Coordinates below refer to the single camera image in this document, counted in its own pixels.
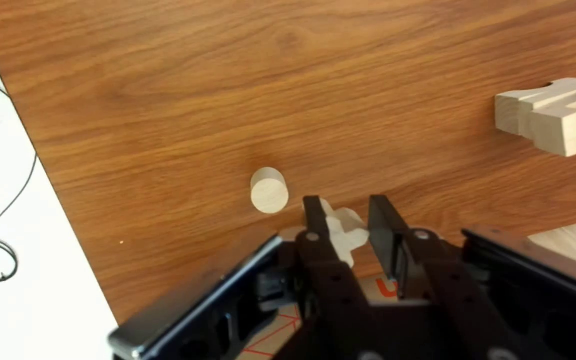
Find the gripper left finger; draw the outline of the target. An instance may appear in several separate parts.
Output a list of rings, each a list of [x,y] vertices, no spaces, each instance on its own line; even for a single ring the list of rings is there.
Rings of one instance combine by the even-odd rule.
[[[341,312],[368,305],[336,254],[318,196],[302,199],[306,228],[295,240],[262,240],[227,270],[185,281],[133,314],[108,337],[112,360],[237,360],[286,305],[301,325],[275,359],[343,359],[356,353]]]

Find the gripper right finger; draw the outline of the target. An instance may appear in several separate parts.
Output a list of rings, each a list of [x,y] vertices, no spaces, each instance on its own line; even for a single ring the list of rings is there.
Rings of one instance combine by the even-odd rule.
[[[382,194],[368,228],[398,285],[370,336],[384,360],[576,360],[576,260],[479,225],[453,246]]]

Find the flower shaped wooden block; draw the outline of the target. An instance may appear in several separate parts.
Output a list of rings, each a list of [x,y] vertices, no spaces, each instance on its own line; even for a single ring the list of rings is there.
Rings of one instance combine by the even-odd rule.
[[[334,209],[324,198],[319,200],[326,215],[329,239],[336,255],[352,268],[355,264],[352,251],[367,243],[370,232],[354,210],[348,207]]]

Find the wooden cylinder block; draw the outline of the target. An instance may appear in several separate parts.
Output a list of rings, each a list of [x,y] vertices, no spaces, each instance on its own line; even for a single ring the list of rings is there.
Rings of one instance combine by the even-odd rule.
[[[290,198],[284,176],[274,167],[261,167],[250,178],[250,201],[263,214],[283,210]]]

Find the cross shaped wooden block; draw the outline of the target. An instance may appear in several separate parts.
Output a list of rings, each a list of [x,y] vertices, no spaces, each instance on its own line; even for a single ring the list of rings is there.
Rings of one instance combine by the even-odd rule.
[[[494,96],[494,125],[562,157],[576,155],[576,77]]]

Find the cardboard with red lines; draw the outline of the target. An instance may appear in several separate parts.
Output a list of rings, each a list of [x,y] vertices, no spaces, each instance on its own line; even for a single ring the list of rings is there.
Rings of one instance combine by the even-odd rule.
[[[398,282],[385,275],[371,275],[358,280],[371,305],[390,305],[398,301]],[[270,360],[301,327],[297,304],[279,308],[273,322],[254,335],[235,360]]]

